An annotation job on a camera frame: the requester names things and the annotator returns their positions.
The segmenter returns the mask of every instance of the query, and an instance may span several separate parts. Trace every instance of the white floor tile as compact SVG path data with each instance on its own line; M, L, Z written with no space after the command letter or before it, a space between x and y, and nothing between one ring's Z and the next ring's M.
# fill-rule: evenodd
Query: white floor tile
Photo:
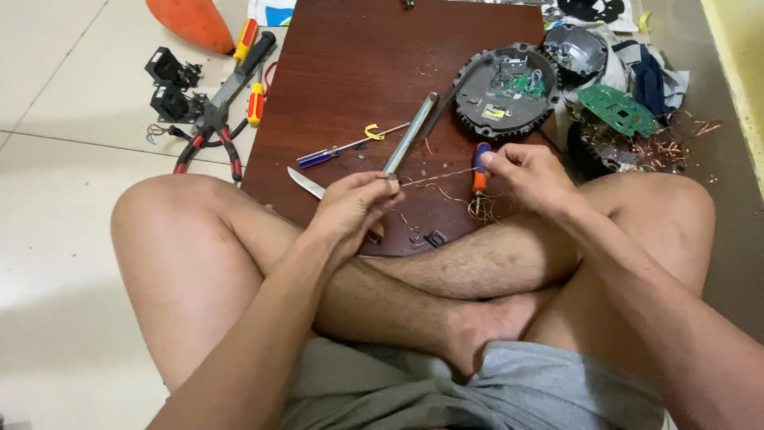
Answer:
M162 406L167 390L121 283L109 217L125 189L166 173L167 160L26 135L0 151L6 425L136 429ZM230 180L227 165L195 161L192 171Z
M219 8L223 12L232 8L238 10L241 1L219 2ZM234 15L228 23L230 28L236 28L238 37L246 18L245 12L226 12L223 15ZM268 30L276 34L279 46L271 54L270 64L280 53L287 29ZM199 82L199 88L193 89L197 93L207 93L212 97L220 88L220 83L233 71L234 61L230 57L202 52L167 31L151 15L145 2L111 0L62 64L17 131L179 155L186 145L180 138L161 136L156 138L158 145L150 145L144 139L146 127L157 121L156 112L149 106L155 88L144 66L159 46L168 47L181 62L188 60L202 64L204 78ZM244 88L231 105L231 127L245 117L248 97L248 91ZM245 165L255 131L248 126L235 140ZM197 158L228 162L223 148L205 149Z
M13 130L105 3L0 2L0 130Z

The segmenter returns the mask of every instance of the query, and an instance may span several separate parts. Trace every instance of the metal rod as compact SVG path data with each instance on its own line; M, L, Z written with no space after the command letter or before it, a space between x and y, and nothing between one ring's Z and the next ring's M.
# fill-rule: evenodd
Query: metal rod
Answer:
M384 169L382 169L385 173L395 173L395 171L398 170L398 165L409 151L409 147L411 146L414 137L416 137L416 133L419 132L419 128L422 127L425 119L427 119L429 111L438 102L439 98L440 96L438 96L438 93L430 93L427 95L425 102L422 103L422 107L419 108L416 116L411 120L411 126L406 130L406 134L403 135L398 147L395 148L395 151L390 156L390 160L387 160L387 164L385 164Z
M392 128L392 129L389 129L389 130L385 130L384 132L377 133L377 134L380 135L380 136L386 135L387 133L392 133L392 132L394 132L396 130L400 130L403 127L408 127L410 124L411 124L411 122L407 122L406 124L401 124L401 125L399 125L399 126L397 126L395 128ZM372 138L363 138L363 139L359 140L358 142L348 143L345 146L341 146L341 147L337 148L335 151L342 151L343 149L353 148L354 146L358 146L361 143L369 142L371 139Z

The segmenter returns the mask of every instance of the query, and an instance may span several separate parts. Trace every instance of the wooden board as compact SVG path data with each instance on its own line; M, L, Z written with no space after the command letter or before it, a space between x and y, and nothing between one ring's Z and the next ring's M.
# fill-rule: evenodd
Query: wooden board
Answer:
M536 6L416 0L404 11L397 0L298 0L241 189L307 226L318 200L287 174L287 166L297 169L296 158L357 141L366 125L391 129L411 121L430 91L448 95L456 71L472 55L517 41L538 45L543 35ZM554 116L545 129L556 135ZM353 172L381 170L403 133L303 174L328 187ZM537 134L529 139L542 143ZM433 154L415 142L398 173L417 180L469 168L476 142L447 109L429 136ZM437 182L462 200L471 199L471 183L470 174ZM406 193L398 209L424 233L437 229L454 240L484 225L434 187ZM416 234L398 214L386 215L383 225L382 243L365 243L362 253L405 256L431 249L412 245Z

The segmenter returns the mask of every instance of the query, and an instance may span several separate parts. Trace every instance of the yellow wall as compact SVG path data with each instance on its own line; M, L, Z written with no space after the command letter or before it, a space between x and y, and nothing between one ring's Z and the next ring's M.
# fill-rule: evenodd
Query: yellow wall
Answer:
M702 2L764 196L764 2Z

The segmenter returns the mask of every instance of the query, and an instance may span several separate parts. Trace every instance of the pliers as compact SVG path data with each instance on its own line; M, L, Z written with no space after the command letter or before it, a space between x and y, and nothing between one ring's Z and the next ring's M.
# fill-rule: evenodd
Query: pliers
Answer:
M204 105L204 122L197 135L193 138L188 136L183 130L177 127L170 127L170 134L179 136L189 141L189 144L180 153L178 161L175 164L175 170L173 173L186 173L188 171L189 163L193 160L194 155L201 148L214 148L216 146L223 146L228 153L228 158L231 162L231 177L234 182L241 181L241 159L239 158L236 147L234 146L233 138L235 138L241 130L248 124L247 119L241 121L236 130L230 131L228 124L225 123L228 117L228 105L217 107L210 101L205 102ZM209 137L212 133L218 135L220 140L216 142L209 142Z

